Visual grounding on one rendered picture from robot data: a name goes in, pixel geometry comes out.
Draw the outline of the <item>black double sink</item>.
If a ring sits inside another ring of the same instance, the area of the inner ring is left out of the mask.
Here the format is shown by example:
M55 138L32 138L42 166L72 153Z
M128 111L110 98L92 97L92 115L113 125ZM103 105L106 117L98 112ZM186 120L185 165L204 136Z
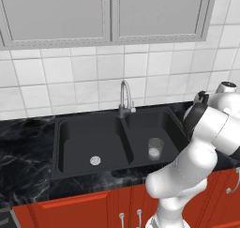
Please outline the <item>black double sink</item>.
M51 179L151 165L152 138L164 143L157 164L170 163L188 144L182 122L168 106L139 107L123 118L116 110L58 117Z

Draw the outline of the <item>grey metal tap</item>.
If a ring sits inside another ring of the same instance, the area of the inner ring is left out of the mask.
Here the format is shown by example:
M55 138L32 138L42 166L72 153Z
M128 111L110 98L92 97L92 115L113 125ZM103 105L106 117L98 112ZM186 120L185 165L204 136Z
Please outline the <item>grey metal tap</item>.
M127 92L126 101L127 104L124 103L124 92ZM134 106L134 101L131 99L130 87L126 80L121 82L120 89L120 104L119 104L119 117L124 118L126 114L135 113L136 108Z

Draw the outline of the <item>clear drinking glass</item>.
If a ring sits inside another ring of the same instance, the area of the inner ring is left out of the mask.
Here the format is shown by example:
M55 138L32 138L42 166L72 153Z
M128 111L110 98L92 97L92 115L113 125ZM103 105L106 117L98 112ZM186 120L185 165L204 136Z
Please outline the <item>clear drinking glass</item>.
M162 150L163 150L164 142L155 137L150 138L148 141L148 157L150 160L159 160Z

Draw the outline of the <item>narrow red cupboard door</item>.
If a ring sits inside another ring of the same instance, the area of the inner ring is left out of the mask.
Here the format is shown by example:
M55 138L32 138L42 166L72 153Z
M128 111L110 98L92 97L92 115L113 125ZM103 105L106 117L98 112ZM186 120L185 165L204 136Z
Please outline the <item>narrow red cupboard door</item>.
M119 219L119 213L123 212L125 214L124 223L125 228L129 228L129 218L131 209L131 187L125 187L120 189L115 189L112 191L113 197L113 209L112 209L112 228L121 228L121 221Z
M148 220L155 214L157 207L158 199L154 199L148 194L144 184L133 186L129 228L137 228L139 225L138 209L142 210L142 228L144 228Z

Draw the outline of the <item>grey upper cupboard door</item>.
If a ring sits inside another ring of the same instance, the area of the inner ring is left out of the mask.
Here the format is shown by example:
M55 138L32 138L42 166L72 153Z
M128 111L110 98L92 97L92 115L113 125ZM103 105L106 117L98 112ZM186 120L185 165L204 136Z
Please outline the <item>grey upper cupboard door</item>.
M205 41L216 0L111 0L111 41L158 44Z
M105 45L110 0L0 0L0 50Z

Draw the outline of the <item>wide red cupboard front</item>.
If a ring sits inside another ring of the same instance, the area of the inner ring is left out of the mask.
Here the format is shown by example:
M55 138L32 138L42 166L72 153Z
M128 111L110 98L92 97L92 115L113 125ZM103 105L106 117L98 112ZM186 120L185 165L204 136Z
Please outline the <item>wide red cupboard front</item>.
M113 228L108 191L16 205L13 211L21 228Z

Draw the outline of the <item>dark grey appliance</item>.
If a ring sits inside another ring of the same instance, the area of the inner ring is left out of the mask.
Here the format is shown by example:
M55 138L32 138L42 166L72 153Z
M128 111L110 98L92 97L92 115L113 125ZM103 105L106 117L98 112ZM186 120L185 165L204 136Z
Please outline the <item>dark grey appliance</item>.
M0 228L21 228L11 207L0 208Z

